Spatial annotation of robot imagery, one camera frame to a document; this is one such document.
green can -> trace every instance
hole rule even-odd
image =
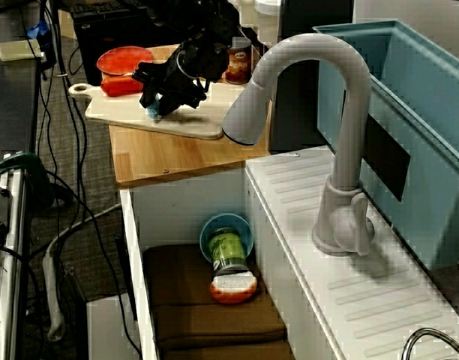
[[[212,232],[208,238],[215,276],[248,271],[238,230],[223,227]]]

blue container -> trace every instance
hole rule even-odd
[[[243,247],[244,255],[248,257],[253,250],[254,239],[253,231],[250,224],[241,216],[231,212],[223,212],[209,218],[199,233],[199,249],[201,253],[210,263],[212,262],[212,255],[209,251],[209,236],[218,229],[223,227],[232,227],[238,230],[241,245]]]
[[[370,115],[410,156],[400,201],[363,160],[361,181],[427,269],[459,261],[459,60],[398,21],[317,26],[372,74]],[[336,149],[344,80],[319,68],[318,128]]]

faucet handle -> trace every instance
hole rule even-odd
[[[355,245],[359,255],[370,253],[370,242],[374,236],[374,228],[367,226],[366,211],[368,198],[365,193],[359,193],[351,199],[351,207],[355,215]]]

brown mat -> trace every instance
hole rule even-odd
[[[143,254],[151,307],[160,305],[216,305],[209,286],[212,265],[200,252],[199,245],[166,245]],[[248,267],[259,280],[256,293],[266,288],[260,273],[248,260]]]
[[[162,350],[263,343],[285,338],[284,322],[266,293],[236,305],[161,305],[153,310]]]
[[[294,360],[286,341],[169,351],[163,360]]]

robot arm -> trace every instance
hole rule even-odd
[[[139,102],[145,108],[157,104],[160,116],[184,104],[196,109],[206,99],[209,84],[228,68],[227,50],[238,36],[239,13],[227,0],[145,1],[156,25],[168,26],[187,40],[164,64],[139,63],[133,72],[143,84]],[[206,80],[204,88],[200,78]]]

